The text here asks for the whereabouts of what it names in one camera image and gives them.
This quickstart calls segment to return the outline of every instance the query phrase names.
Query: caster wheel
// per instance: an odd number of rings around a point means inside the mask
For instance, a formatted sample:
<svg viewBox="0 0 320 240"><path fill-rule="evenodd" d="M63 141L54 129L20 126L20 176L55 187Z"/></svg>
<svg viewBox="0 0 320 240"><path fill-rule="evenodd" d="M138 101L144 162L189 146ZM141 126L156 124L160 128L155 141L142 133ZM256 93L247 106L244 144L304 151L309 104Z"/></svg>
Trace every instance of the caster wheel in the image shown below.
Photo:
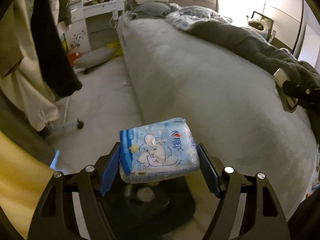
<svg viewBox="0 0 320 240"><path fill-rule="evenodd" d="M83 127L84 127L84 123L82 121L78 120L77 129L81 130Z"/></svg>

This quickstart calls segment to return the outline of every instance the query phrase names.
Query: star print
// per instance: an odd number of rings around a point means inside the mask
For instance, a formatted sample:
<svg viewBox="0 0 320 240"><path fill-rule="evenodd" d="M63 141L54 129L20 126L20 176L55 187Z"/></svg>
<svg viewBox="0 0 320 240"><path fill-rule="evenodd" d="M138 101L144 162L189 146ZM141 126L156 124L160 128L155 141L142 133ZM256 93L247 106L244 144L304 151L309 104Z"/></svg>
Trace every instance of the star print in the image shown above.
<svg viewBox="0 0 320 240"><path fill-rule="evenodd" d="M130 151L131 151L132 153L135 153L135 152L137 152L137 151L139 150L138 146L135 145L135 144L132 144L132 145L129 147L129 149L130 149Z"/></svg>

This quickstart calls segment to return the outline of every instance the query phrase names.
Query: crumpled bedding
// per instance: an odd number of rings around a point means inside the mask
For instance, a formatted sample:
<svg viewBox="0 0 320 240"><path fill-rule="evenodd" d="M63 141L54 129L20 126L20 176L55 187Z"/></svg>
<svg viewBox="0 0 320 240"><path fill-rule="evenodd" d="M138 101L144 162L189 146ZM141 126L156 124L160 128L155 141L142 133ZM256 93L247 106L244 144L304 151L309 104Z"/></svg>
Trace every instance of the crumpled bedding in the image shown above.
<svg viewBox="0 0 320 240"><path fill-rule="evenodd" d="M320 87L320 74L305 61L298 61L286 49L278 49L247 27L230 24L215 11L191 6L168 14L166 22L203 40L220 45L249 60L271 75L282 68L292 82ZM312 130L320 143L319 113L308 110Z"/></svg>

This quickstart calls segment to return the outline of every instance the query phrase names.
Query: orange object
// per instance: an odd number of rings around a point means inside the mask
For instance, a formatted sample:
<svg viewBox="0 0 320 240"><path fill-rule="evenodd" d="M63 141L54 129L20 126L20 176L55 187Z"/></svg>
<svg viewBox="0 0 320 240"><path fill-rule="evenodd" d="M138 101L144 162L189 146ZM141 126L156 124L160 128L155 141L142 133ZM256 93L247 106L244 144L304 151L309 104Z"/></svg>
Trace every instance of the orange object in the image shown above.
<svg viewBox="0 0 320 240"><path fill-rule="evenodd" d="M81 57L81 53L79 52L75 52L75 53L70 53L67 55L68 60L70 62L71 67L73 67L73 62L77 59Z"/></svg>

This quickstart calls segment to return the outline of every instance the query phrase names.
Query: brand logo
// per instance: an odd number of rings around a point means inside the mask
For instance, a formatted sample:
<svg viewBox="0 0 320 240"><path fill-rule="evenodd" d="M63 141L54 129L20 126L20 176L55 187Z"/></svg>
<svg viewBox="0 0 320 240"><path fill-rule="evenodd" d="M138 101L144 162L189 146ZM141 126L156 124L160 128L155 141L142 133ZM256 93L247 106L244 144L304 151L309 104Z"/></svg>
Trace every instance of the brand logo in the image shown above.
<svg viewBox="0 0 320 240"><path fill-rule="evenodd" d="M159 139L159 140L157 140L156 138L153 138L152 139L152 144L154 146L156 146L156 143L161 143L161 142L166 142L166 141L167 141L167 139Z"/></svg>
<svg viewBox="0 0 320 240"><path fill-rule="evenodd" d="M192 134L189 135L189 140L191 142L191 146L196 146L196 143L195 143L195 140L194 140Z"/></svg>
<svg viewBox="0 0 320 240"><path fill-rule="evenodd" d="M171 142L174 148L176 148L177 150L183 151L182 145L181 145L181 136L182 134L179 133L178 131L173 131L171 135Z"/></svg>

